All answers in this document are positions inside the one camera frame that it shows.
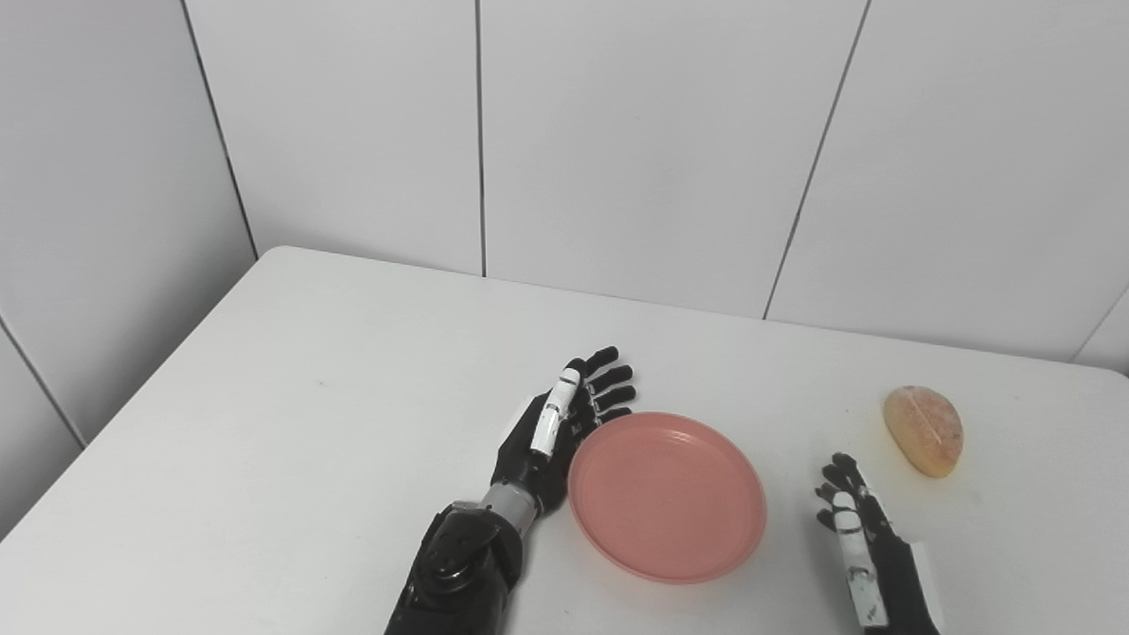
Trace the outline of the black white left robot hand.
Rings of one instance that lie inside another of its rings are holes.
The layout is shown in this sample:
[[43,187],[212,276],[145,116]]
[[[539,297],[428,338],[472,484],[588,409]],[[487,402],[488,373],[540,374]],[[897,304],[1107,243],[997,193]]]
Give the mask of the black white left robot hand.
[[559,508],[580,444],[605,423],[632,414],[632,366],[614,346],[568,362],[548,392],[520,409],[497,450],[490,485],[524,493],[536,519]]

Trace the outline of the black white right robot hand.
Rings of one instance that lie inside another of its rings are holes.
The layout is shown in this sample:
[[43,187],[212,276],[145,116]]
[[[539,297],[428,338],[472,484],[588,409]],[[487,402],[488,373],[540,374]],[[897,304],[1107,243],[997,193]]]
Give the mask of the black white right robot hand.
[[863,634],[940,634],[944,618],[924,543],[907,542],[854,456],[835,452],[814,493],[816,521],[835,534]]

